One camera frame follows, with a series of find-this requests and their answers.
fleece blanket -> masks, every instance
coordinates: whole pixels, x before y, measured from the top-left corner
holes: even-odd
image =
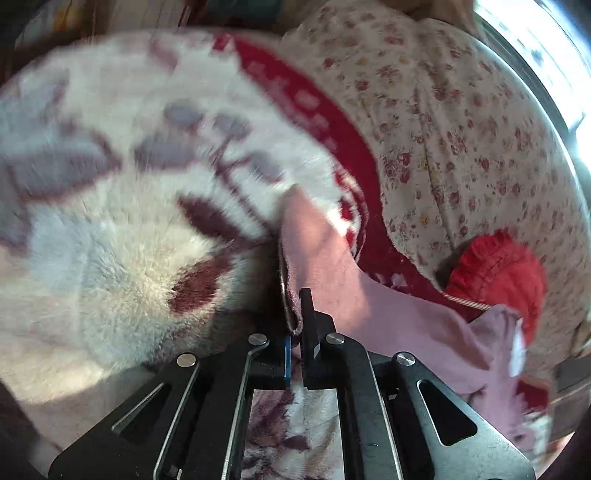
[[[586,320],[589,223],[563,146],[507,66],[442,22],[338,2],[281,41],[96,38],[0,103],[0,377],[59,449],[145,366],[252,330],[293,185],[370,278],[466,320],[481,311],[437,278],[465,241],[513,229],[548,272],[530,372]]]

floral fabric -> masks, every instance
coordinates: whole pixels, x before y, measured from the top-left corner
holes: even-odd
[[[457,28],[373,2],[329,2],[282,46],[368,142],[396,249],[440,288],[467,242],[509,228],[548,275],[527,370],[568,356],[589,311],[588,211],[566,150],[523,82]]]

metal bolt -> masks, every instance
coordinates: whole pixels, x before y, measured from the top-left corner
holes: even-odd
[[[326,341],[331,345],[342,345],[345,342],[345,337],[340,333],[329,333],[326,336]]]
[[[184,353],[177,358],[177,365],[183,368],[192,367],[196,362],[197,359],[192,353]]]
[[[414,365],[416,360],[412,356],[412,354],[410,354],[408,352],[400,352],[398,355],[396,355],[396,361],[400,365],[403,365],[405,367],[410,367],[411,365]]]
[[[248,337],[248,343],[251,345],[263,345],[267,341],[267,337],[262,333],[253,333]]]

pink cloth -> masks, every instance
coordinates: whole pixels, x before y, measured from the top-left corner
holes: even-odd
[[[471,395],[472,406],[490,424],[524,447],[529,436],[521,426],[518,378],[508,369],[516,311],[494,306],[468,324],[452,309],[371,280],[298,188],[287,202],[281,245],[296,312],[298,292],[311,288],[315,309],[331,315],[340,333],[382,355],[413,353],[455,392]]]

window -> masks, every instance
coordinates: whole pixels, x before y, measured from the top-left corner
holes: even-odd
[[[512,47],[517,59],[508,61],[506,48],[497,53],[532,89],[571,156],[591,169],[591,68],[584,41],[556,7],[535,0],[477,0],[476,13],[500,36],[499,44]],[[533,72],[535,79],[528,81],[515,67],[523,61],[527,65],[522,69]]]

